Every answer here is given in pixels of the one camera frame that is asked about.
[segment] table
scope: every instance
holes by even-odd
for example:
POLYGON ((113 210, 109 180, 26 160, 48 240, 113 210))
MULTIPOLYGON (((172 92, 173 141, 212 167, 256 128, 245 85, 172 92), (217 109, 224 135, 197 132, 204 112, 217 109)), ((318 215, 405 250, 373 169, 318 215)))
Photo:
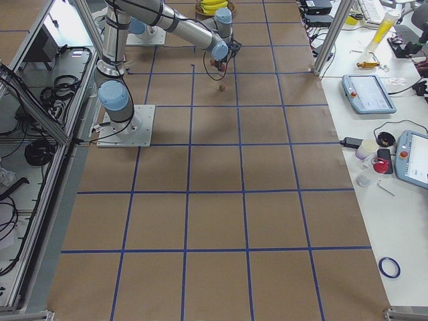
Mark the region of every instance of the table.
MULTIPOLYGON (((355 63, 360 54, 351 50, 361 49, 374 34, 374 30, 368 29, 341 31, 336 40, 336 57, 322 80, 339 139, 345 136, 373 139, 373 129, 386 121, 408 119, 428 126, 428 103, 412 90, 392 96, 397 107, 395 114, 359 115, 350 106, 341 85, 345 74, 377 74, 389 92, 404 89, 419 79, 412 61, 395 58, 386 38, 379 45, 376 56, 381 64, 390 67, 390 71, 357 70, 355 63), (388 84, 391 78, 402 78, 404 85, 388 84)), ((382 129, 395 138, 406 129, 424 133, 422 128, 410 123, 388 124, 382 129)), ((395 197, 376 185, 359 187, 355 177, 362 171, 361 161, 354 152, 343 148, 374 256, 377 261, 385 256, 392 257, 401 267, 401 275, 395 280, 382 276, 389 302, 392 306, 428 306, 428 190, 400 181, 395 174, 382 178, 383 186, 395 197)))

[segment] bunch of bananas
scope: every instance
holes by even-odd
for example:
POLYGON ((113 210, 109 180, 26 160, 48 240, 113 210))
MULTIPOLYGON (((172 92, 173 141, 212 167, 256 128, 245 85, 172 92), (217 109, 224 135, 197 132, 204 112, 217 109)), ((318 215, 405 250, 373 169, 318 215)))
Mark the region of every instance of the bunch of bananas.
POLYGON ((227 8, 227 0, 201 0, 201 9, 205 15, 214 15, 218 8, 227 8))

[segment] brown basket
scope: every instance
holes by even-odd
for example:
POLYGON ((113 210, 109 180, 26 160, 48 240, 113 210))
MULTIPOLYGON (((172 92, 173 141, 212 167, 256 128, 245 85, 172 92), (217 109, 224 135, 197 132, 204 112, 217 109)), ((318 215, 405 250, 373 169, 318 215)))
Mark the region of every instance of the brown basket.
MULTIPOLYGON (((196 5, 195 5, 195 11, 197 12, 197 14, 203 15, 204 17, 213 17, 214 15, 207 15, 203 13, 203 10, 201 8, 201 1, 202 0, 198 0, 198 2, 196 2, 196 5)), ((227 8, 232 12, 232 14, 235 12, 235 5, 233 4, 232 1, 227 2, 227 8)))

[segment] blue joint cap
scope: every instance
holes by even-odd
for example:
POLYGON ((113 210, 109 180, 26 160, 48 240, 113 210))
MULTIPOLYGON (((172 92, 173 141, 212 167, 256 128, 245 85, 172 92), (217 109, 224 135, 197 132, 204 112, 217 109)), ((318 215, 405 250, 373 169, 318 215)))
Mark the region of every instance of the blue joint cap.
POLYGON ((140 20, 131 17, 131 23, 129 25, 129 33, 133 33, 135 35, 140 35, 141 33, 146 31, 146 24, 141 22, 140 20))
POLYGON ((104 82, 98 89, 98 97, 103 106, 113 112, 125 108, 129 101, 128 90, 117 80, 104 82))
POLYGON ((225 25, 232 23, 232 12, 228 8, 219 8, 215 12, 215 19, 225 25))
POLYGON ((215 60, 223 59, 225 56, 227 56, 228 53, 229 47, 227 47, 227 44, 223 40, 215 45, 213 50, 211 50, 211 56, 215 60))

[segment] tablet screen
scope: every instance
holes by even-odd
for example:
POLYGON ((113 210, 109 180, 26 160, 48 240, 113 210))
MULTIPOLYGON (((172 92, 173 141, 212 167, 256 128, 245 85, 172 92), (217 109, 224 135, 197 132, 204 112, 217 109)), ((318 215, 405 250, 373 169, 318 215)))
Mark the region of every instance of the tablet screen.
POLYGON ((350 77, 363 110, 391 109, 375 77, 350 77))
POLYGON ((428 184, 428 139, 412 135, 407 176, 428 184))

